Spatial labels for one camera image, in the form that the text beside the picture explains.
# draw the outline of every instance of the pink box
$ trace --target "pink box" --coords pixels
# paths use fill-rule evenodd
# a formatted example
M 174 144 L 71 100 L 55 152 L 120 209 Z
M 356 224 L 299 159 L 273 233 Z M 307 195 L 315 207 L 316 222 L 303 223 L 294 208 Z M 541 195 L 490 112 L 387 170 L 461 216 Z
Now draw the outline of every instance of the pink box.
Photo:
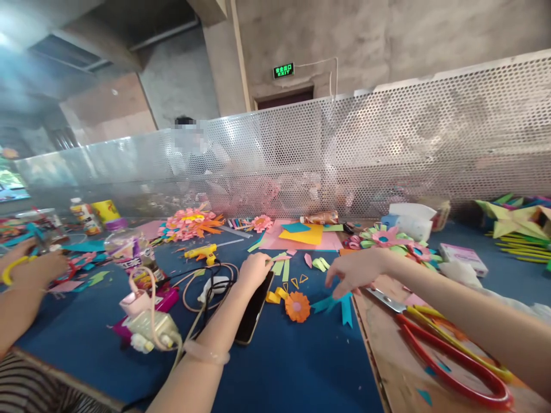
M 450 244 L 440 244 L 440 254 L 446 262 L 461 261 L 470 264 L 479 277 L 485 277 L 486 274 L 488 274 L 488 268 L 484 265 L 480 257 L 478 257 L 475 250 Z

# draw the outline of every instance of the exit sign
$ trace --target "exit sign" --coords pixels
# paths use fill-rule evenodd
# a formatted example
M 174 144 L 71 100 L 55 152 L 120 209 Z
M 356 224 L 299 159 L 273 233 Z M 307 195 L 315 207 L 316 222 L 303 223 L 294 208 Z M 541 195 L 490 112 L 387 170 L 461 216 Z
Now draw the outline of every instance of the exit sign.
M 294 63 L 287 63 L 286 65 L 274 68 L 274 79 L 290 75 L 294 75 Z

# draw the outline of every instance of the scissors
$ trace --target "scissors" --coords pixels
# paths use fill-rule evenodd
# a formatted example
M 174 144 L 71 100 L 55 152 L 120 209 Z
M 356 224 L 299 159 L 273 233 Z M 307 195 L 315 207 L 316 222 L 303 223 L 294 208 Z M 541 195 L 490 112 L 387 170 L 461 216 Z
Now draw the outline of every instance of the scissors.
M 511 408 L 513 405 L 513 395 L 502 379 L 510 381 L 513 374 L 507 369 L 502 367 L 499 368 L 485 362 L 451 337 L 448 333 L 440 329 L 432 320 L 424 315 L 426 314 L 445 320 L 444 316 L 438 311 L 423 306 L 405 306 L 377 289 L 361 287 L 360 291 L 365 296 L 369 297 L 372 295 L 376 297 L 379 301 L 384 303 L 388 308 L 392 309 L 397 314 L 396 320 L 402 330 L 405 341 L 410 345 L 410 347 L 412 347 L 415 353 L 433 369 L 436 375 L 445 384 L 463 396 L 476 400 L 486 407 L 497 410 L 509 410 Z M 430 330 L 430 332 L 409 321 L 405 317 L 405 314 L 410 315 L 419 324 L 426 327 L 427 330 Z M 492 395 L 480 393 L 456 380 L 431 358 L 431 356 L 421 346 L 418 338 L 441 350 L 456 363 L 475 374 L 476 377 L 478 377 L 480 381 L 482 381 L 482 383 L 484 383 L 491 390 Z

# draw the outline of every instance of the orange paper flower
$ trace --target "orange paper flower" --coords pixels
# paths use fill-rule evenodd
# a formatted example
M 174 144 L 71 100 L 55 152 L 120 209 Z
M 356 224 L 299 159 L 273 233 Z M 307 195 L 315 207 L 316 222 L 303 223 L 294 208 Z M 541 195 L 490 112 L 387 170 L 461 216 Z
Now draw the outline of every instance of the orange paper flower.
M 310 316 L 310 302 L 303 293 L 290 293 L 285 300 L 285 311 L 289 318 L 296 322 L 305 322 Z

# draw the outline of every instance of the yellow cup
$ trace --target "yellow cup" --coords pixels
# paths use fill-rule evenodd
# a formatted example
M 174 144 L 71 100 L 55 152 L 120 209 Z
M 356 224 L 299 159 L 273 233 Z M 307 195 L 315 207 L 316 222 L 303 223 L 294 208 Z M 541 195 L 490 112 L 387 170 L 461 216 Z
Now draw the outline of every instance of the yellow cup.
M 99 217 L 99 219 L 101 219 L 102 224 L 104 225 L 109 221 L 113 221 L 121 217 L 115 207 L 115 204 L 113 204 L 113 201 L 111 200 L 95 202 L 92 204 L 92 208 L 94 209 L 94 213 Z

